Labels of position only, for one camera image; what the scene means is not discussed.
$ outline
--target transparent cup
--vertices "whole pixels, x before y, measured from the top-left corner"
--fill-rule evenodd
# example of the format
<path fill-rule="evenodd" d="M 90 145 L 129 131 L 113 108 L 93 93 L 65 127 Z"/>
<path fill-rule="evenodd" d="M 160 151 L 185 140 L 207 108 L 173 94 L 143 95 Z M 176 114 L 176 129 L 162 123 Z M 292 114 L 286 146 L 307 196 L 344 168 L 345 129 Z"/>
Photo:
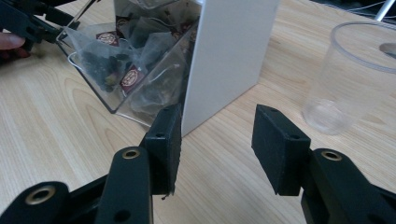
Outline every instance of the transparent cup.
<path fill-rule="evenodd" d="M 331 33 L 317 80 L 303 109 L 321 133 L 346 131 L 396 90 L 396 27 L 347 22 Z"/>

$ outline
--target human hand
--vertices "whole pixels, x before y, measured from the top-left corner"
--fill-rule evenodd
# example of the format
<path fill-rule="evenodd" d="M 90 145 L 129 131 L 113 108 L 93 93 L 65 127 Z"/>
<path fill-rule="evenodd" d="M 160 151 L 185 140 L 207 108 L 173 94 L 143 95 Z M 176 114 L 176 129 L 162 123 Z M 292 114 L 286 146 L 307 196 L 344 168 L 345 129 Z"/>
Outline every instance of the human hand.
<path fill-rule="evenodd" d="M 0 59 L 7 60 L 12 57 L 27 58 L 30 53 L 21 46 L 25 42 L 24 38 L 11 33 L 0 32 Z"/>

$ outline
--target wood grain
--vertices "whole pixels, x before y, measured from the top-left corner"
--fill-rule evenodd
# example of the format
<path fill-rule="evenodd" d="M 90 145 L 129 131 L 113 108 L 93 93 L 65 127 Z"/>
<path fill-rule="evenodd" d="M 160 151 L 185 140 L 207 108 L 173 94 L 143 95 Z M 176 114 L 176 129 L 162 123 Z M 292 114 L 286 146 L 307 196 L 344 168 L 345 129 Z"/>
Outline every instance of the wood grain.
<path fill-rule="evenodd" d="M 76 13 L 81 1 L 62 7 Z M 101 1 L 84 22 L 112 20 Z M 301 109 L 331 29 L 355 16 L 306 0 L 282 0 L 259 83 L 183 139 L 177 190 L 154 197 L 155 223 L 304 223 L 299 198 L 275 196 L 250 148 L 256 104 L 276 107 L 312 139 L 347 154 L 374 184 L 396 191 L 396 94 L 348 132 L 328 136 Z M 58 180 L 70 190 L 108 172 L 113 154 L 145 128 L 111 115 L 57 46 L 0 67 L 0 211 L 24 189 Z"/>

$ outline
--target light wood surface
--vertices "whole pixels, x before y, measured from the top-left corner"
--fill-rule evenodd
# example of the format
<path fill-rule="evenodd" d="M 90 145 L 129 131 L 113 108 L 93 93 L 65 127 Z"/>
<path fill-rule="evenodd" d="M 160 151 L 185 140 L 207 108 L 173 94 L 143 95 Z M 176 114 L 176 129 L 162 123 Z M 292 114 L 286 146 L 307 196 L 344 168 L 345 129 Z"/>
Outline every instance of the light wood surface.
<path fill-rule="evenodd" d="M 98 3 L 85 20 L 111 21 L 111 4 Z M 347 154 L 372 183 L 396 192 L 396 93 L 337 136 L 316 132 L 301 115 L 331 29 L 362 20 L 282 0 L 259 83 L 183 139 L 176 194 L 154 197 L 155 223 L 304 223 L 300 198 L 275 196 L 250 148 L 256 104 L 279 109 L 312 148 Z M 113 154 L 138 145 L 145 131 L 109 114 L 57 46 L 36 45 L 32 57 L 0 66 L 0 212 L 39 182 L 73 190 L 105 175 Z"/>

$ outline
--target wooden table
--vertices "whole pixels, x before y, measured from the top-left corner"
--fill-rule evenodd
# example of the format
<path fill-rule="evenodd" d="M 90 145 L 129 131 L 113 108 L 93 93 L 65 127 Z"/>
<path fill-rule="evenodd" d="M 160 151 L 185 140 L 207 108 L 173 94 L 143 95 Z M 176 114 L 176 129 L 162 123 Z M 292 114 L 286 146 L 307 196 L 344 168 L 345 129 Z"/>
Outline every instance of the wooden table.
<path fill-rule="evenodd" d="M 102 1 L 88 20 L 108 20 Z M 63 10 L 76 13 L 81 3 Z M 328 136 L 301 109 L 331 29 L 366 20 L 306 0 L 282 0 L 259 84 L 183 139 L 177 190 L 154 197 L 155 223 L 304 223 L 297 197 L 275 196 L 250 148 L 256 104 L 276 107 L 312 139 L 347 154 L 374 184 L 396 191 L 396 93 L 348 132 Z M 24 189 L 58 180 L 70 190 L 108 172 L 113 154 L 145 129 L 111 115 L 57 46 L 0 67 L 0 211 Z"/>

